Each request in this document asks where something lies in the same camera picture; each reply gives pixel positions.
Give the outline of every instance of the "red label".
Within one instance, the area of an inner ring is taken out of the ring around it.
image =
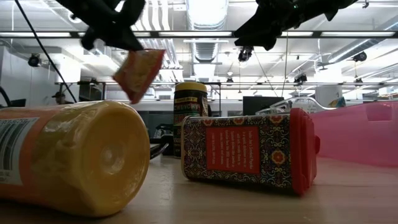
[[[260,174],[257,126],[206,128],[207,169]]]

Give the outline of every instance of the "yellow bottle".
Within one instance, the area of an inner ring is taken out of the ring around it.
[[[122,103],[0,110],[0,198],[112,215],[137,194],[149,154],[145,124]]]

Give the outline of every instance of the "food packet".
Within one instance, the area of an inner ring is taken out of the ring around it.
[[[120,69],[113,75],[132,104],[138,103],[162,66],[165,50],[130,51]]]

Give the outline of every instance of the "robotic arm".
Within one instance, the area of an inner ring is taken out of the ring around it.
[[[234,36],[237,46],[261,46],[270,50],[282,31],[298,28],[301,23],[321,14],[331,21],[339,9],[358,0],[256,0],[257,11]]]
[[[86,50],[101,39],[106,45],[124,50],[143,50],[131,30],[145,6],[145,0],[125,0],[120,12],[115,11],[121,0],[57,0],[89,25],[81,44]]]

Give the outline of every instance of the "wooden table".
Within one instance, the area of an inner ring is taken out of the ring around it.
[[[180,161],[158,158],[137,197],[104,219],[0,201],[0,223],[398,223],[398,169],[318,160],[302,198],[186,180]]]

